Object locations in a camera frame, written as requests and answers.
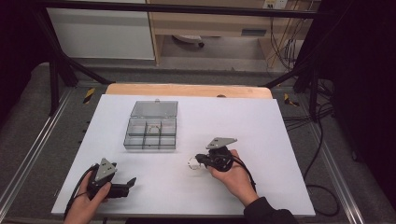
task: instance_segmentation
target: black metal frame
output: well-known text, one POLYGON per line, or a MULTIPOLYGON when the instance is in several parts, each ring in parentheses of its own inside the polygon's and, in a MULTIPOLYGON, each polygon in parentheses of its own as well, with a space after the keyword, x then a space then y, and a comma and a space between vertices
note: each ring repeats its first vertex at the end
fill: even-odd
MULTIPOLYGON (((254 17, 274 17, 274 18, 300 18, 314 20, 328 20, 335 17, 330 12, 314 11, 292 11, 277 9, 256 9, 256 8, 237 8, 237 7, 201 7, 201 6, 182 6, 182 5, 158 5, 158 4, 134 4, 134 3, 108 3, 108 2, 87 2, 87 1, 64 1, 64 0, 35 0, 30 3, 30 9, 34 15, 35 22, 39 25, 44 36, 49 43, 50 56, 50 75, 51 75, 51 111, 52 115, 59 105, 58 74, 64 80, 66 86, 76 86, 78 79, 72 68, 77 69, 85 75, 92 77, 102 84, 111 84, 113 81, 106 80, 90 71, 88 68, 69 58, 62 50, 56 34, 50 29, 50 25, 43 16, 43 10, 52 8, 88 9, 88 10, 112 10, 112 11, 143 11, 143 12, 168 12, 168 13, 195 13, 195 14, 214 14, 214 15, 235 15, 235 16, 254 16, 254 17)), ((308 67, 307 62, 294 67, 293 71, 283 77, 262 85, 262 87, 273 88, 284 80, 298 76, 308 67)), ((318 81, 317 73, 314 72, 311 80, 318 81)), ((311 91, 311 101, 315 99, 315 90, 311 91)))

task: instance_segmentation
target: wall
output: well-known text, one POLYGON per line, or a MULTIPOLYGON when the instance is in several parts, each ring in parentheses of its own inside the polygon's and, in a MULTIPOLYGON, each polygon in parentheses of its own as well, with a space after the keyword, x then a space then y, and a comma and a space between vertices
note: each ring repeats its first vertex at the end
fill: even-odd
POLYGON ((62 8, 49 8, 48 12, 61 46, 70 57, 154 60, 146 12, 62 8))

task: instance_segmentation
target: gray carpet floor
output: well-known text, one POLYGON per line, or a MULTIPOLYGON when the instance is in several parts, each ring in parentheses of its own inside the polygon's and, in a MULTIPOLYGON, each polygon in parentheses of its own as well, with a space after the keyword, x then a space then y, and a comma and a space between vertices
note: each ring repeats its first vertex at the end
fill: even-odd
MULTIPOLYGON (((172 44, 171 41, 173 40, 168 39, 167 41, 166 43, 172 44)), ((205 47, 210 47, 210 44, 208 45, 207 43, 210 42, 206 42, 205 47)), ((169 49, 166 51, 165 56, 178 57, 175 48, 181 48, 179 45, 176 45, 175 48, 166 47, 169 49)), ((183 50, 188 50, 188 48, 194 48, 194 46, 184 46, 183 50)), ((184 51, 179 54, 183 54, 183 58, 187 58, 187 61, 190 59, 190 56, 184 51)), ((194 53, 191 55, 192 58, 197 57, 194 53)), ((172 61, 171 58, 167 58, 167 60, 172 62, 173 65, 171 66, 169 63, 165 63, 163 67, 119 69, 95 67, 92 70, 103 77, 117 80, 118 82, 256 86, 266 83, 276 76, 263 71, 266 70, 265 66, 253 69, 252 71, 242 69, 242 66, 241 69, 232 69, 231 67, 227 69, 218 67, 210 69, 212 68, 210 67, 210 62, 203 62, 207 69, 186 69, 184 67, 182 69, 175 69, 178 68, 175 66, 176 63, 185 64, 186 61, 175 62, 175 59, 172 61)), ((233 61, 233 64, 235 67, 238 66, 236 61, 233 61)), ((44 145, 37 161, 35 161, 32 171, 24 181, 21 190, 7 212, 8 219, 15 217, 50 220, 62 219, 50 213, 56 199, 56 192, 61 188, 75 158, 79 148, 79 142, 84 137, 83 131, 89 127, 88 121, 92 118, 100 96, 106 91, 106 86, 93 85, 95 87, 95 93, 90 102, 85 105, 82 101, 90 87, 90 84, 87 83, 91 83, 91 80, 82 74, 79 74, 78 77, 81 79, 81 83, 86 84, 72 90, 70 101, 47 143, 44 145)), ((304 111, 300 106, 284 104, 284 93, 288 93, 290 99, 297 99, 297 96, 287 88, 290 85, 292 85, 292 80, 288 80, 288 82, 282 85, 286 88, 274 88, 274 98, 278 100, 282 116, 302 116, 304 115, 304 111)), ((0 164, 5 168, 0 169, 0 192, 4 192, 10 179, 17 172, 24 156, 44 126, 49 111, 49 72, 46 66, 40 66, 33 72, 32 80, 25 89, 21 100, 10 112, 7 122, 1 126, 0 164)), ((366 165, 351 159, 349 145, 337 123, 337 119, 327 117, 323 119, 322 123, 325 141, 339 165, 365 222, 396 223, 395 211, 389 205, 389 202, 371 176, 366 165)), ((303 173, 315 153, 317 147, 316 140, 308 125, 289 131, 289 137, 297 162, 303 173)), ((320 154, 306 179, 306 183, 318 184, 336 193, 320 154)), ((311 200, 314 206, 320 211, 331 212, 335 209, 334 201, 324 191, 312 190, 311 200)), ((121 220, 110 219, 109 223, 121 220)), ((315 217, 303 218, 300 221, 302 223, 349 223, 342 206, 339 214, 334 217, 316 215, 315 217)))

